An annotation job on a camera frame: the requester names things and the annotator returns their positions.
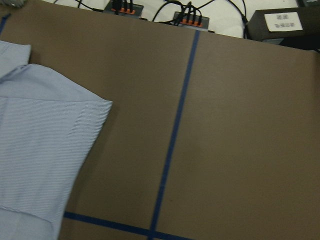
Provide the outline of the black box with label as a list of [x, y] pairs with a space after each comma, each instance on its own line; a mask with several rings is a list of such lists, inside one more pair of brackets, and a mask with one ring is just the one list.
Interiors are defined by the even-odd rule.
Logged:
[[256, 10], [246, 24], [247, 38], [301, 50], [320, 49], [320, 7]]

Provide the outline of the light blue striped shirt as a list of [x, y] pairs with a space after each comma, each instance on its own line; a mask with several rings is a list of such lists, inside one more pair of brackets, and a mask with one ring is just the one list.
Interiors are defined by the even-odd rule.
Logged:
[[0, 43], [0, 237], [56, 240], [112, 102]]

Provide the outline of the orange USB hub near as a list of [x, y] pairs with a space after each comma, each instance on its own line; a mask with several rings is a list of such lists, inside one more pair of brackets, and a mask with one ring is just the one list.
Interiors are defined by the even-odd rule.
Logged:
[[200, 31], [208, 31], [209, 22], [209, 17], [195, 15], [194, 13], [181, 13], [178, 11], [174, 12], [173, 19], [171, 21], [173, 25], [183, 28], [196, 29]]

